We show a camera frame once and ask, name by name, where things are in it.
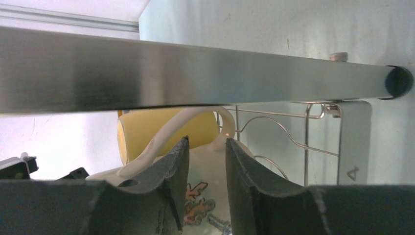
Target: metal rod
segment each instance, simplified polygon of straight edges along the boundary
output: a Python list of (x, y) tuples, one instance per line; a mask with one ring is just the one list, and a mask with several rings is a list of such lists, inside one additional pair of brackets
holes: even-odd
[(220, 128), (222, 128), (222, 126), (220, 125), (220, 115), (218, 112), (216, 112), (216, 122), (218, 123), (218, 133), (220, 133)]
[[(325, 115), (324, 112), (324, 104), (320, 104), (322, 107), (322, 110), (319, 115), (310, 115), (311, 119), (322, 119)], [(292, 118), (305, 118), (305, 115), (302, 114), (287, 114), (287, 113), (276, 113), (276, 112), (266, 112), (266, 111), (256, 111), (256, 110), (247, 110), (247, 109), (239, 109), (240, 112), (245, 113), (255, 113), (255, 114), (270, 114), (270, 115), (278, 115), (278, 116), (286, 116), (286, 117), (292, 117)]]
[[(236, 119), (236, 129), (239, 130), (239, 107), (235, 105), (235, 119)], [(236, 132), (236, 139), (241, 141), (241, 133)]]
[(386, 66), (2, 26), (0, 54), (0, 113), (389, 98), (385, 80), (397, 76)]
[[(310, 112), (313, 104), (308, 104), (305, 110), (305, 137), (304, 143), (308, 146), (309, 143), (309, 130), (310, 130)], [(304, 149), (304, 186), (308, 186), (308, 149)]]
[(247, 125), (248, 125), (251, 121), (253, 121), (253, 120), (255, 120), (255, 119), (258, 119), (258, 118), (264, 118), (264, 119), (268, 119), (268, 120), (271, 120), (271, 121), (275, 122), (278, 126), (280, 126), (280, 127), (281, 127), (281, 129), (283, 129), (283, 130), (284, 130), (284, 132), (285, 132), (285, 133), (288, 135), (288, 137), (290, 138), (291, 142), (293, 142), (295, 145), (297, 145), (297, 146), (299, 146), (299, 147), (302, 147), (302, 148), (307, 148), (307, 149), (309, 149), (309, 150), (313, 150), (313, 151), (317, 151), (317, 152), (325, 153), (325, 154), (332, 155), (332, 156), (335, 156), (335, 157), (338, 157), (338, 156), (339, 156), (339, 155), (338, 155), (338, 154), (336, 154), (336, 153), (328, 152), (328, 151), (325, 151), (325, 150), (321, 150), (321, 149), (318, 149), (318, 148), (313, 148), (313, 147), (306, 146), (306, 145), (304, 145), (304, 144), (300, 144), (300, 143), (298, 143), (297, 141), (295, 141), (295, 140), (294, 140), (294, 138), (291, 136), (290, 132), (288, 132), (288, 131), (287, 131), (287, 129), (286, 129), (286, 128), (285, 128), (285, 127), (281, 124), (281, 123), (279, 123), (279, 122), (278, 122), (278, 121), (276, 121), (275, 119), (272, 119), (272, 118), (267, 117), (267, 116), (257, 116), (257, 117), (253, 117), (253, 118), (249, 119), (249, 120), (247, 121), (247, 123), (245, 123), (244, 127), (243, 127), (241, 130), (237, 130), (237, 132), (243, 132), (243, 131), (245, 130), (245, 128), (247, 127)]
[(278, 169), (278, 171), (280, 171), (281, 172), (281, 174), (284, 176), (284, 178), (286, 179), (286, 180), (288, 180), (288, 176), (285, 174), (285, 172), (282, 170), (282, 168), (281, 167), (279, 167), (274, 161), (272, 161), (271, 159), (269, 159), (269, 158), (267, 158), (267, 157), (264, 157), (264, 156), (261, 156), (261, 155), (255, 155), (254, 156), (255, 158), (261, 158), (261, 159), (265, 159), (265, 160), (267, 160), (269, 163), (271, 163), (273, 166), (275, 166), (275, 168), (277, 168)]
[(342, 134), (343, 134), (343, 123), (344, 123), (344, 119), (343, 119), (343, 109), (339, 104), (336, 103), (332, 103), (331, 105), (335, 105), (337, 106), (337, 108), (339, 109), (339, 113), (340, 113), (340, 131), (339, 131), (339, 158), (337, 160), (337, 180), (336, 180), (336, 184), (339, 184), (339, 179), (340, 179), (340, 160), (341, 160), (341, 149), (342, 149)]

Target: white mug handle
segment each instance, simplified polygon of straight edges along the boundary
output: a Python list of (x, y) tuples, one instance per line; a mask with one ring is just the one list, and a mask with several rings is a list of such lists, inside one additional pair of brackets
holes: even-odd
[(143, 152), (130, 163), (122, 167), (116, 174), (123, 178), (131, 178), (150, 166), (167, 141), (187, 122), (204, 112), (217, 112), (222, 118), (222, 131), (209, 145), (219, 151), (225, 148), (226, 139), (235, 135), (236, 127), (232, 114), (222, 106), (189, 107), (178, 112), (151, 139)]

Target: wire rack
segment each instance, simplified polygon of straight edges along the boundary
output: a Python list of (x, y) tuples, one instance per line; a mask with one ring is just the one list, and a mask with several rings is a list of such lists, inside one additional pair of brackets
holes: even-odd
[[(315, 148), (315, 147), (311, 147), (309, 145), (310, 143), (310, 120), (311, 119), (317, 119), (317, 120), (321, 120), (327, 116), (332, 116), (333, 118), (339, 118), (340, 119), (340, 136), (342, 134), (342, 118), (343, 118), (343, 111), (340, 105), (338, 105), (335, 102), (296, 102), (299, 104), (305, 104), (306, 108), (304, 111), (304, 114), (291, 114), (291, 113), (277, 113), (277, 112), (265, 112), (265, 111), (256, 111), (256, 110), (247, 110), (247, 109), (240, 109), (238, 105), (235, 105), (234, 108), (227, 108), (229, 111), (235, 111), (235, 123), (236, 123), (236, 139), (238, 141), (241, 140), (241, 136), (240, 134), (246, 129), (246, 127), (255, 119), (266, 119), (268, 121), (273, 122), (274, 124), (278, 125), (288, 136), (288, 138), (290, 139), (290, 141), (292, 143), (294, 143), (296, 146), (301, 147), (304, 149), (304, 185), (307, 186), (308, 185), (308, 169), (309, 169), (309, 152), (310, 151), (316, 151), (316, 152), (320, 152), (320, 153), (324, 153), (327, 155), (331, 155), (334, 157), (339, 158), (340, 156), (340, 152), (334, 153), (334, 152), (329, 152), (323, 149), (319, 149), (319, 148)], [(318, 115), (311, 115), (311, 109), (313, 106), (318, 105), (321, 108), (320, 114)], [(258, 114), (257, 116), (249, 119), (246, 121), (246, 123), (241, 127), (241, 123), (240, 123), (240, 113), (254, 113), (254, 114)], [(291, 135), (290, 131), (287, 130), (287, 128), (284, 127), (283, 124), (281, 124), (281, 122), (275, 120), (272, 117), (269, 116), (265, 116), (265, 115), (270, 115), (270, 116), (285, 116), (285, 117), (291, 117), (291, 118), (302, 118), (304, 119), (304, 143), (300, 143), (299, 141), (296, 141), (293, 136)], [(220, 123), (220, 117), (218, 114), (216, 114), (216, 119), (217, 119), (217, 124), (218, 124), (218, 128), (221, 128), (221, 123)], [(260, 156), (260, 155), (255, 155), (256, 159), (264, 159), (266, 161), (268, 161), (270, 164), (272, 164), (279, 172), (281, 172), (281, 174), (283, 175), (283, 177), (287, 180), (287, 174), (284, 172), (284, 170), (278, 165), (276, 164), (273, 160), (271, 160), (270, 158), (266, 157), (266, 156)]]

